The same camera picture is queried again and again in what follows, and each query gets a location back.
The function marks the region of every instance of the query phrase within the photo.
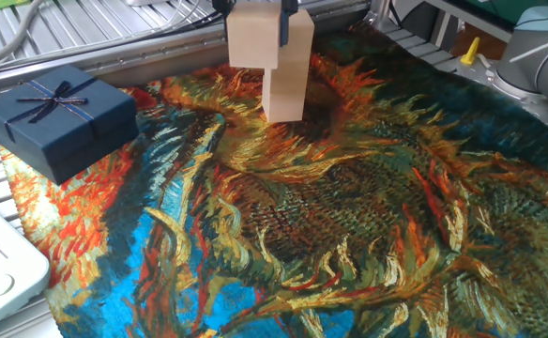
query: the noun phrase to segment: sunflower tapestry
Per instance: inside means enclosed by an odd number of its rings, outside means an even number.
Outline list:
[[[61,187],[3,151],[64,337],[548,337],[548,128],[363,24],[303,121],[261,77],[123,89],[141,136]]]

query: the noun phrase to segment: table surface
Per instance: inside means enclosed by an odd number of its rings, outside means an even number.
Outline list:
[[[436,68],[455,72],[459,59],[440,50],[424,39],[400,29],[391,22],[385,23],[383,33],[395,40],[412,55],[434,65]],[[9,189],[7,176],[0,158],[0,214],[16,229],[23,232],[22,223]],[[32,299],[20,312],[0,322],[0,337],[40,338],[60,337],[59,330],[51,316],[49,306],[42,295]]]

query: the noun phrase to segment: gift box lid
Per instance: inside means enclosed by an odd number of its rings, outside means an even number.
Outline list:
[[[50,97],[46,91],[55,92],[64,81],[70,84],[69,88],[89,82],[90,84],[80,91],[66,95],[69,98],[85,99],[87,102],[72,104],[77,109],[57,104],[49,114],[36,123],[29,123],[34,117],[31,115],[9,124],[13,141],[30,145],[30,152],[43,156],[47,163],[62,161],[77,149],[89,145],[93,140],[135,118],[136,105],[131,96],[101,80],[95,79],[92,82],[92,79],[92,76],[79,69],[64,66],[1,94],[0,134],[8,134],[6,121],[46,102],[18,99]],[[2,143],[10,142],[5,141],[10,140],[10,137],[1,139]]]

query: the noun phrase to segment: white cable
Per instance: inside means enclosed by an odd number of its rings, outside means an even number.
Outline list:
[[[8,57],[11,53],[13,53],[13,51],[22,45],[22,41],[26,38],[28,25],[30,25],[35,12],[44,1],[45,0],[34,0],[32,2],[32,5],[30,5],[30,8],[22,18],[22,23],[20,23],[20,28],[18,28],[18,32],[15,34],[15,37],[13,37],[13,40],[0,50],[0,61]]]
[[[527,56],[529,56],[529,55],[532,55],[532,54],[534,54],[534,53],[536,53],[536,52],[538,52],[538,51],[544,50],[545,48],[548,48],[548,42],[545,43],[544,45],[541,45],[541,46],[539,46],[539,47],[537,47],[537,48],[535,48],[535,49],[532,49],[532,50],[530,50],[530,51],[528,51],[528,52],[526,52],[526,53],[524,53],[524,54],[520,54],[520,55],[518,55],[518,56],[516,56],[516,57],[513,57],[513,58],[510,60],[510,62],[516,62],[516,61],[518,61],[518,60],[520,60],[520,59],[523,59],[523,58],[525,58],[525,57],[527,57]]]
[[[483,54],[476,54],[476,57],[480,60],[480,62],[482,62],[486,69],[489,69],[491,67],[491,62],[489,62],[489,60],[487,60],[487,58]]]
[[[151,37],[156,36],[157,34],[167,33],[170,30],[176,29],[176,27],[179,24],[185,22],[190,17],[190,15],[192,15],[192,13],[194,13],[195,10],[197,10],[197,8],[199,7],[199,0],[197,0],[196,3],[195,3],[194,8],[192,8],[189,11],[189,14],[187,14],[184,18],[182,18],[181,20],[178,20],[176,23],[174,23],[175,17],[180,13],[180,9],[182,8],[182,1],[184,1],[184,0],[179,0],[178,1],[178,6],[176,8],[175,14],[172,17],[172,19],[170,19],[170,21],[168,21],[168,24],[165,27],[160,27],[159,29],[153,29],[153,30],[150,30],[148,32],[143,32],[140,35],[133,36],[132,38],[128,38],[128,39],[119,38],[119,39],[108,41],[108,42],[96,42],[96,43],[91,43],[91,44],[88,44],[88,45],[85,45],[85,46],[82,46],[82,47],[73,47],[73,48],[70,48],[70,49],[58,50],[58,51],[54,51],[54,52],[50,52],[50,53],[40,55],[38,57],[26,58],[22,62],[29,62],[31,60],[34,60],[35,58],[46,57],[47,55],[51,55],[51,54],[53,54],[53,55],[59,54],[61,57],[66,57],[66,56],[70,56],[71,54],[80,53],[81,50],[85,51],[85,52],[90,52],[90,51],[93,50],[92,47],[97,47],[97,48],[115,47],[115,46],[117,46],[117,45],[119,45],[123,42],[130,43],[130,42],[138,41],[138,40],[144,39],[144,38],[151,38]],[[16,33],[15,37],[13,38],[13,40],[10,43],[8,43],[5,47],[3,47],[3,49],[0,50],[0,61],[3,60],[4,58],[8,57],[19,46],[22,45],[23,40],[26,38],[26,33],[28,31],[28,26],[32,22],[32,19],[34,18],[34,15],[36,14],[38,8],[42,5],[43,2],[44,2],[44,0],[33,0],[32,4],[30,5],[30,8],[28,9],[28,11],[25,13],[25,15],[22,18],[22,21],[20,23],[20,27],[18,28],[18,32]],[[17,65],[19,63],[18,61],[19,60],[14,60],[13,62],[9,62],[9,64],[10,65]]]

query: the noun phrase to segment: metal grating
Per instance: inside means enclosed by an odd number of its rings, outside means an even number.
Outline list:
[[[29,7],[27,4],[0,9],[0,49],[13,39]],[[32,20],[22,46],[2,64],[87,52],[108,42],[128,42],[174,23],[179,27],[202,20],[212,12],[207,0],[174,0],[139,7],[129,6],[124,0],[46,0]]]

